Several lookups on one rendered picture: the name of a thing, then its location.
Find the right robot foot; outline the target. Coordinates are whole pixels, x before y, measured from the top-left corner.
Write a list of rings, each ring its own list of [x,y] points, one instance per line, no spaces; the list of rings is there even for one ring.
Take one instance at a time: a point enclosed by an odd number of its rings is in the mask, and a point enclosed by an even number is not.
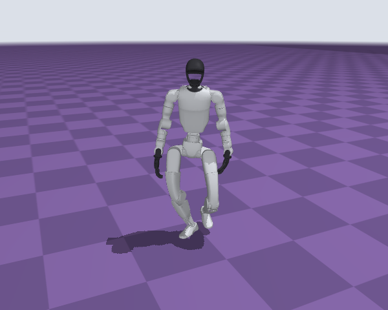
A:
[[[199,229],[199,226],[196,222],[194,222],[194,226],[191,227],[190,225],[187,225],[186,228],[179,234],[179,238],[185,239],[190,237],[195,231]]]

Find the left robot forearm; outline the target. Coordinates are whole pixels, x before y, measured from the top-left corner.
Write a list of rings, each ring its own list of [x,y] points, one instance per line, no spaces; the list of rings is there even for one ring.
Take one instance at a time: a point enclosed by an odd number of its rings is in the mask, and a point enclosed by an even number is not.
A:
[[[223,130],[222,132],[220,132],[221,138],[222,138],[222,146],[224,148],[224,153],[226,150],[229,150],[230,156],[231,156],[233,154],[233,149],[232,149],[232,141],[230,138],[230,134],[231,134],[230,127],[227,120],[225,120],[225,128],[226,130]]]

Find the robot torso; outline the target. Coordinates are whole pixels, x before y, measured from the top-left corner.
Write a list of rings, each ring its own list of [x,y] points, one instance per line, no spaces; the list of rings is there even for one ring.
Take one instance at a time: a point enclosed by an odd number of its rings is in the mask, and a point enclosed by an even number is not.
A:
[[[210,88],[200,85],[198,88],[202,88],[201,91],[191,92],[187,89],[191,86],[186,86],[182,85],[178,94],[179,120],[184,132],[188,133],[182,142],[182,156],[200,158],[202,140],[199,133],[204,132],[209,121]]]

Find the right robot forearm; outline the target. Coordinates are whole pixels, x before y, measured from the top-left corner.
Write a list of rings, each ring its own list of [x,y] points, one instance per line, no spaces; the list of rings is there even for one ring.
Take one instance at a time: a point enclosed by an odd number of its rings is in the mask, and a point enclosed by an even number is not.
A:
[[[154,149],[154,153],[155,153],[156,149],[160,149],[161,155],[162,155],[164,152],[163,148],[164,148],[165,142],[166,142],[167,131],[161,129],[161,127],[162,127],[162,119],[160,120],[159,125],[158,125],[157,138],[156,138],[156,144],[155,144],[156,148]]]

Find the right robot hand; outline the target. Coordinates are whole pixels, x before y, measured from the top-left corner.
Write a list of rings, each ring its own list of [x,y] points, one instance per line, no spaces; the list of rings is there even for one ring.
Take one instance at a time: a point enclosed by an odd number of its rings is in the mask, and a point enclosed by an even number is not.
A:
[[[159,178],[163,178],[163,175],[161,175],[159,172],[159,160],[160,158],[162,157],[161,155],[161,150],[160,149],[156,149],[155,151],[155,162],[154,162],[154,167],[155,167],[155,174],[159,177]]]

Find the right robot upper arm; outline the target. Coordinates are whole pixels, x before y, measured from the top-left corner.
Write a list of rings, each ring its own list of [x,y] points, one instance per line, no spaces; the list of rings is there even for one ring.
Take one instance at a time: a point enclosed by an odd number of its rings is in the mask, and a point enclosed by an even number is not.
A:
[[[169,90],[166,94],[166,98],[164,101],[164,106],[162,109],[162,129],[170,129],[171,128],[171,120],[170,116],[173,111],[174,102],[178,100],[178,94],[180,89]]]

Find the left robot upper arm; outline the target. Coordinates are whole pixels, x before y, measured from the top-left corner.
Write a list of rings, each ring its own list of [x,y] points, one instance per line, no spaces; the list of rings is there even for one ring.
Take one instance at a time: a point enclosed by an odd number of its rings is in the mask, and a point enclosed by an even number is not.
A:
[[[226,130],[225,120],[226,119],[226,107],[224,103],[223,95],[218,90],[210,90],[211,100],[215,103],[215,111],[217,113],[218,121],[216,121],[217,130]]]

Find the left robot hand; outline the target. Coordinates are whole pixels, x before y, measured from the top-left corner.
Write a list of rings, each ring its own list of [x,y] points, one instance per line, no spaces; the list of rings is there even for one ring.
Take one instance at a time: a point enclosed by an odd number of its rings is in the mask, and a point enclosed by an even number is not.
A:
[[[225,153],[224,153],[224,155],[223,155],[223,157],[224,157],[224,161],[223,161],[222,166],[217,170],[217,171],[218,171],[218,174],[221,174],[221,173],[224,171],[224,169],[227,167],[227,165],[228,165],[228,163],[229,163],[229,160],[232,158],[232,157],[230,156],[230,151],[229,151],[229,150],[226,150]]]

